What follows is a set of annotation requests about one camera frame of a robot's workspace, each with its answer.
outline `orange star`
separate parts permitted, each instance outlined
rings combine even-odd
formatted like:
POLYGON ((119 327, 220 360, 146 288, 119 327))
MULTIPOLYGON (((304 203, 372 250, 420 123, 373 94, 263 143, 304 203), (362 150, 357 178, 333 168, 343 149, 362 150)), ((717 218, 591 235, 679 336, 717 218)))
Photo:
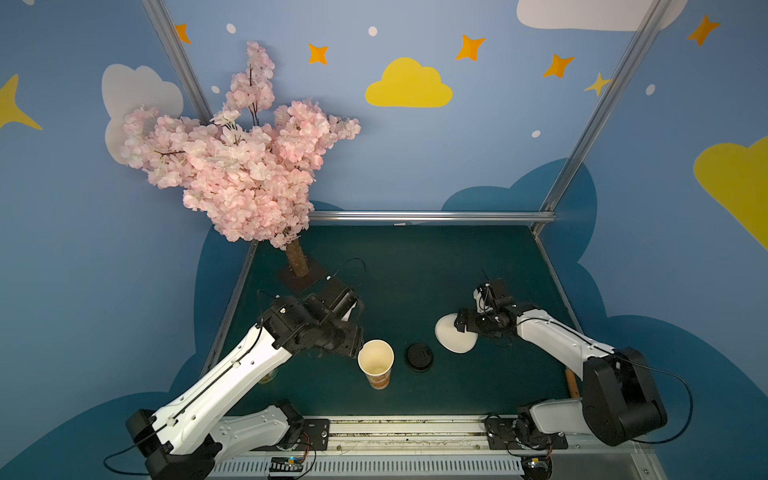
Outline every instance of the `orange star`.
POLYGON ((574 59, 575 57, 570 58, 560 58, 557 55, 554 55, 552 57, 552 65, 549 67, 549 70, 547 70, 542 77, 548 77, 549 75, 557 75, 560 78, 563 78, 563 74, 565 73, 565 67, 568 66, 569 63, 574 59))
POLYGON ((712 31, 719 26, 719 23, 710 22, 710 19, 705 15, 704 20, 699 24, 699 28, 694 30, 694 33, 690 34, 690 37, 688 37, 687 40, 695 40, 696 43, 701 46, 704 43, 704 40, 707 40, 707 35, 712 33, 712 31))
POLYGON ((183 41, 184 43, 191 44, 190 38, 187 37, 187 24, 183 23, 181 25, 175 25, 176 27, 176 33, 179 34, 179 39, 183 41))
POLYGON ((326 63, 326 50, 328 50, 328 47, 316 47, 310 43, 310 63, 318 61, 323 65, 328 65, 326 63))
POLYGON ((482 42, 485 41, 484 38, 478 38, 477 40, 472 40, 470 37, 466 35, 462 35, 464 44, 462 45, 462 50, 456 55, 456 60, 461 60, 462 58, 471 58, 474 61, 478 60, 478 48, 480 48, 480 45, 482 45, 482 42))

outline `black cup lid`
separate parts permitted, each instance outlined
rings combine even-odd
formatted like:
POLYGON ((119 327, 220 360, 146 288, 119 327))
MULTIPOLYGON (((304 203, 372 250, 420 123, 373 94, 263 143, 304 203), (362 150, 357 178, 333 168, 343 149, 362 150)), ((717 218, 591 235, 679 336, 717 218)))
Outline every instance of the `black cup lid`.
POLYGON ((434 359, 432 349, 426 343, 412 343, 406 349, 406 365, 415 372, 429 370, 434 359))

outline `yellow star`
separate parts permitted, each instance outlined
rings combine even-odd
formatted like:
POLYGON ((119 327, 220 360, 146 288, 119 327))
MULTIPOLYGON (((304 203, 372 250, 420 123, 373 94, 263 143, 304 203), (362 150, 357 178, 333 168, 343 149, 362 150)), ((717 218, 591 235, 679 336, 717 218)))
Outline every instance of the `yellow star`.
POLYGON ((16 87, 18 86, 18 75, 14 75, 8 80, 3 88, 0 88, 0 128, 12 121, 17 121, 28 127, 42 130, 40 125, 27 116, 16 106, 16 87))
POLYGON ((184 43, 191 44, 190 38, 187 37, 187 24, 183 23, 181 25, 175 25, 176 27, 176 33, 179 34, 179 39, 183 41, 184 43))
POLYGON ((310 55, 310 63, 318 61, 323 65, 328 65, 326 63, 326 50, 328 50, 328 47, 316 47, 310 43, 310 52, 312 52, 310 55))
POLYGON ((590 86, 589 88, 585 88, 584 91, 594 90, 595 93, 597 93, 598 97, 599 97, 600 93, 602 93, 602 91, 603 91, 603 87, 605 85, 607 85, 608 82, 610 82, 610 81, 611 81, 610 78, 607 79, 607 80, 603 80, 602 75, 600 75, 600 73, 598 72, 598 79, 592 84, 592 86, 590 86))
POLYGON ((478 60, 478 48, 480 48, 480 45, 482 45, 482 42, 485 41, 484 38, 478 38, 477 40, 472 40, 470 37, 466 35, 462 35, 464 44, 462 45, 462 50, 456 55, 456 60, 461 60, 462 58, 471 58, 474 61, 478 60))
POLYGON ((719 26, 719 23, 710 22, 710 19, 705 15, 704 20, 699 24, 699 28, 694 30, 694 33, 690 34, 690 37, 688 37, 687 40, 695 40, 696 43, 701 46, 704 43, 704 40, 707 40, 707 35, 719 26))
POLYGON ((563 74, 565 73, 565 67, 568 66, 569 63, 574 59, 575 57, 570 58, 560 58, 557 55, 552 57, 552 65, 549 67, 549 70, 547 70, 542 77, 548 77, 549 75, 557 75, 560 78, 563 78, 563 74))

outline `tree trunk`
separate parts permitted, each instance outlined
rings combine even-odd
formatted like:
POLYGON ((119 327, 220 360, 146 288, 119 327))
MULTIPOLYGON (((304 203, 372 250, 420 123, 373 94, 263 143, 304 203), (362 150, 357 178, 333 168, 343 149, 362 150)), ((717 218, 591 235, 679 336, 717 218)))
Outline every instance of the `tree trunk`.
POLYGON ((301 278, 310 272, 310 266, 306 263, 306 257, 304 251, 301 250, 298 238, 286 245, 286 257, 288 257, 288 264, 294 276, 301 278))

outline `white saucer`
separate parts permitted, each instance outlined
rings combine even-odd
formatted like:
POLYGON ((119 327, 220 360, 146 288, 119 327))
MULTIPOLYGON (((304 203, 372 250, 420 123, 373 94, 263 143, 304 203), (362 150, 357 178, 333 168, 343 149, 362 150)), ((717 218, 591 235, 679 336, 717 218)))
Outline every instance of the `white saucer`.
POLYGON ((457 313, 446 315, 435 324, 435 336, 446 349, 453 353, 467 353, 478 341, 478 334, 474 332, 459 332, 453 323, 457 313))

